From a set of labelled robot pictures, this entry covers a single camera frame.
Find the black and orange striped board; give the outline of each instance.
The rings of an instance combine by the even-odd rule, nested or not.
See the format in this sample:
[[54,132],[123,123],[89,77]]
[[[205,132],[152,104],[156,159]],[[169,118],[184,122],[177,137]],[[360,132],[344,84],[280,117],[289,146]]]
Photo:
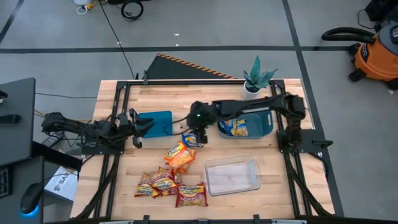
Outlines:
[[232,78],[230,75],[159,53],[147,71],[150,79]]

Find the transparent plastic bin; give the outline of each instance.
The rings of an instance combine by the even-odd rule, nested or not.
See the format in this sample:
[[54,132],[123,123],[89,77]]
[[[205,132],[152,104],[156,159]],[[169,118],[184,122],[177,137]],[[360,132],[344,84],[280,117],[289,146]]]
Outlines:
[[231,157],[205,163],[205,180],[211,196],[258,190],[260,170],[254,157]]

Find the wooden table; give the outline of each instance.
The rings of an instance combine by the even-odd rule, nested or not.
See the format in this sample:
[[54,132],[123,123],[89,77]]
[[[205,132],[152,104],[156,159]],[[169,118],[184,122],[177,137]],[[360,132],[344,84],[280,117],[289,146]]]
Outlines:
[[[287,92],[305,97],[299,79],[285,79]],[[102,81],[93,119],[105,119],[111,114],[116,89],[115,81]],[[241,85],[156,85],[133,86],[130,90],[128,107],[138,113],[170,110],[173,120],[181,119],[189,112],[190,105],[198,100],[242,99]],[[261,91],[260,96],[271,96],[270,88]],[[210,197],[208,207],[175,208],[176,196],[136,197],[134,192],[143,172],[155,171],[164,165],[164,155],[168,149],[181,141],[181,136],[143,139],[143,148],[136,149],[131,139],[126,141],[125,153],[121,156],[114,195],[112,220],[142,220],[150,215],[151,220],[190,220],[190,219],[252,219],[253,214],[261,218],[293,218],[292,202],[285,169],[284,157],[278,150],[274,116],[272,133],[257,140],[222,139],[215,126],[206,130],[208,144],[198,149],[197,158],[191,164],[188,174],[183,175],[184,184],[194,185],[203,180],[206,161],[234,156],[254,156],[261,172],[261,188],[239,194]],[[180,131],[176,124],[174,131]],[[303,129],[312,128],[309,113],[302,122]],[[307,187],[326,210],[333,213],[333,206],[322,163],[308,154],[301,154]],[[92,198],[98,188],[103,156],[95,156],[82,168],[80,181],[73,204],[72,217],[78,215]],[[303,214],[303,201],[296,186]],[[105,214],[107,196],[103,197],[101,214]]]

